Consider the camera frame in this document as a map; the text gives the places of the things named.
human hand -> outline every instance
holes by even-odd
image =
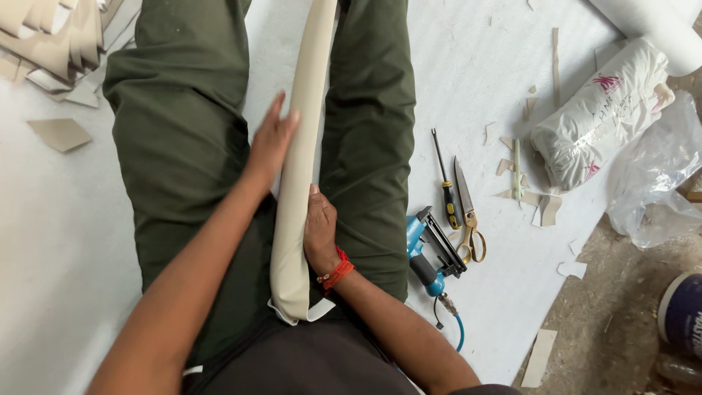
[[[336,209],[319,192],[319,186],[310,186],[307,201],[304,248],[307,262],[318,276],[331,273],[341,263],[336,254]]]
[[[253,137],[249,160],[244,169],[245,175],[262,181],[261,186],[265,193],[273,185],[276,174],[283,166],[293,134],[300,126],[299,111],[290,111],[287,117],[280,117],[284,101],[285,92],[278,93]]]

plastic bag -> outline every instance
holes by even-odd
[[[646,39],[632,40],[556,113],[534,127],[531,142],[552,186],[573,190],[661,116],[674,95],[668,59]]]
[[[702,212],[675,191],[702,167],[702,124],[685,91],[634,149],[607,214],[614,230],[648,248],[702,226]]]

thigh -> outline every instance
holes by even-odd
[[[108,61],[104,92],[115,113],[144,289],[246,164],[248,131],[239,112],[249,76],[246,8],[237,0],[144,0],[138,47]],[[191,364],[226,347],[265,310],[274,212],[269,197],[237,250]]]
[[[352,0],[331,51],[320,188],[337,243],[366,278],[407,296],[406,211],[414,149],[407,2]]]

red thread bracelet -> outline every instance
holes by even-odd
[[[326,290],[324,296],[328,295],[331,292],[331,288],[333,288],[336,283],[344,279],[344,277],[351,273],[351,270],[356,268],[339,246],[336,246],[336,254],[339,256],[339,259],[341,259],[341,263],[330,274],[317,277],[317,282],[321,283]]]

person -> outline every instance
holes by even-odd
[[[110,57],[105,97],[134,209],[143,297],[88,394],[513,394],[480,386],[407,297],[413,70],[407,0],[342,1],[319,186],[304,250],[314,281],[355,265],[319,321],[267,306],[270,187],[300,115],[273,101],[251,147],[240,108],[250,0],[144,0],[137,48]]]

